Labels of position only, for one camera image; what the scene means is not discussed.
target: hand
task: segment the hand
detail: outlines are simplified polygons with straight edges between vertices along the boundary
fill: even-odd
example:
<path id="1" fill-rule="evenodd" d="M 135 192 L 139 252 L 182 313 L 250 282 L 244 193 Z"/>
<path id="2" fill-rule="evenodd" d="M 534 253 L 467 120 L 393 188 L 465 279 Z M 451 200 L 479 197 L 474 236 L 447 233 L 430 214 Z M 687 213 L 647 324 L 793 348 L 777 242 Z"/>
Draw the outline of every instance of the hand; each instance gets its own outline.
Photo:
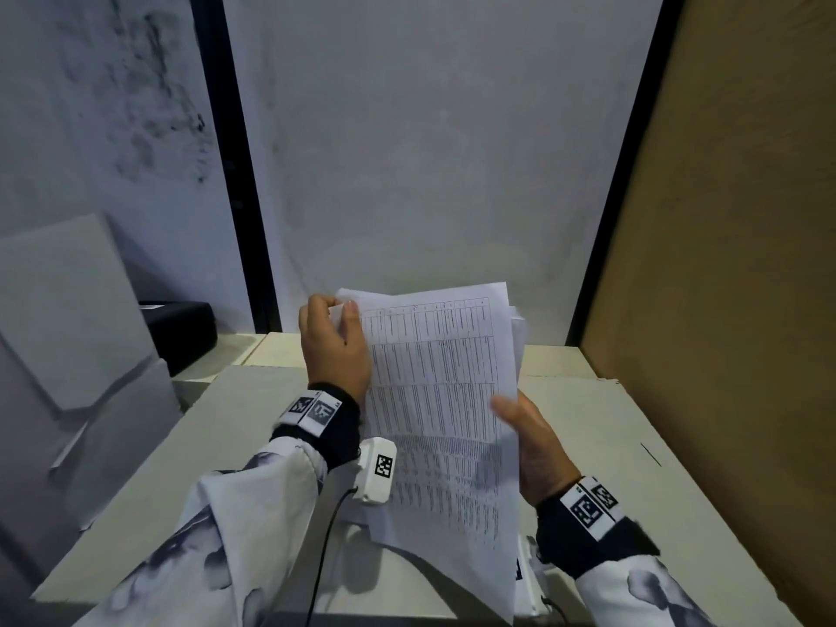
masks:
<path id="1" fill-rule="evenodd" d="M 335 384 L 363 405 L 371 381 L 371 359 L 361 328 L 357 303 L 343 305 L 341 337 L 328 316 L 328 308 L 339 302 L 333 297 L 313 295 L 299 308 L 302 354 L 308 368 L 308 383 Z"/>
<path id="2" fill-rule="evenodd" d="M 520 494 L 532 506 L 581 478 L 549 423 L 528 396 L 517 392 L 517 402 L 494 396 L 491 409 L 507 422 L 520 441 Z"/>

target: white wall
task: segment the white wall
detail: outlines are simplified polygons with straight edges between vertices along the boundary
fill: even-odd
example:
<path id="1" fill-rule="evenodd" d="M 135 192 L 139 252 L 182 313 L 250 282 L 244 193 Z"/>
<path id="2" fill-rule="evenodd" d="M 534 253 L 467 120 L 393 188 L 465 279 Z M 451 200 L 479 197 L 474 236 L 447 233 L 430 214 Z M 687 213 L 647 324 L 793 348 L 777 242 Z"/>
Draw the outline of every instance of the white wall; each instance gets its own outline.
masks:
<path id="1" fill-rule="evenodd" d="M 564 342 L 661 0 L 224 0 L 285 329 L 506 280 Z"/>
<path id="2" fill-rule="evenodd" d="M 26 0 L 136 294 L 253 316 L 189 0 Z"/>

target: cuff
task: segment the cuff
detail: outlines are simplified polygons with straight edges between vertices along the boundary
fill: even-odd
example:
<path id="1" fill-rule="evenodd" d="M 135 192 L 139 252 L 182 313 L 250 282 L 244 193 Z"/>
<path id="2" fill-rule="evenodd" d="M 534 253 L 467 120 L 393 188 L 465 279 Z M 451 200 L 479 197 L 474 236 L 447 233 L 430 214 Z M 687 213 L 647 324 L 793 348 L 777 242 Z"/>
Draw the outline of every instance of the cuff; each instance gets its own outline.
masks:
<path id="1" fill-rule="evenodd" d="M 581 484 L 589 479 L 584 478 Z M 604 516 L 613 508 L 598 506 L 593 496 L 590 496 L 591 507 L 589 502 L 582 502 L 579 509 L 578 498 L 572 496 L 572 489 L 579 488 L 579 485 L 570 486 L 568 492 L 552 495 L 537 506 L 537 544 L 542 561 L 552 563 L 578 579 L 606 561 L 620 561 L 640 554 L 659 555 L 659 548 L 638 523 L 626 516 L 606 519 Z M 610 497 L 609 502 L 618 505 L 608 492 L 606 494 Z M 571 499 L 575 500 L 572 506 L 567 503 Z M 601 521 L 611 522 L 609 527 L 604 526 L 603 533 L 596 532 L 601 529 L 600 523 L 595 521 L 596 506 Z"/>
<path id="2" fill-rule="evenodd" d="M 334 384 L 311 383 L 308 389 L 327 392 L 342 403 L 319 437 L 297 425 L 279 425 L 273 430 L 270 439 L 287 436 L 307 442 L 323 457 L 328 470 L 332 471 L 360 454 L 361 408 L 348 392 Z"/>

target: stack of papers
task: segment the stack of papers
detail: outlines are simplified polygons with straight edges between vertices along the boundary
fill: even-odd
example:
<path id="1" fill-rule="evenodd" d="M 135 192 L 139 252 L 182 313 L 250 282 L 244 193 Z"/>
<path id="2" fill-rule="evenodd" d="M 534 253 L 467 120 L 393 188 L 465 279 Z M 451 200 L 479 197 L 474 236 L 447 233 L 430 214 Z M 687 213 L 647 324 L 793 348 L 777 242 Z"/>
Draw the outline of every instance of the stack of papers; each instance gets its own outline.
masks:
<path id="1" fill-rule="evenodd" d="M 371 353 L 363 437 L 398 448 L 373 541 L 424 559 L 509 623 L 517 573 L 517 436 L 490 410 L 516 398 L 525 322 L 504 283 L 353 299 Z M 342 307 L 332 308 L 340 323 Z"/>

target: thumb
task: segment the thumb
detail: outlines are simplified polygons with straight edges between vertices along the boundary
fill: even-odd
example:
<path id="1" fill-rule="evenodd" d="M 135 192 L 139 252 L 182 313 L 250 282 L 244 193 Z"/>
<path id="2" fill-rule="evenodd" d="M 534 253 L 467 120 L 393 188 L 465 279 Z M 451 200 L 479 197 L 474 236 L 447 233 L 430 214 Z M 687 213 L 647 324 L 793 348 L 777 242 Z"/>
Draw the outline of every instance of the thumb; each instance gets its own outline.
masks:
<path id="1" fill-rule="evenodd" d="M 343 305 L 343 320 L 340 324 L 340 332 L 345 337 L 348 345 L 362 345 L 365 347 L 365 337 L 361 326 L 361 312 L 357 302 L 349 300 Z"/>
<path id="2" fill-rule="evenodd" d="M 491 398 L 491 409 L 501 421 L 510 425 L 521 438 L 528 439 L 534 435 L 531 416 L 516 400 L 507 396 L 494 396 Z"/>

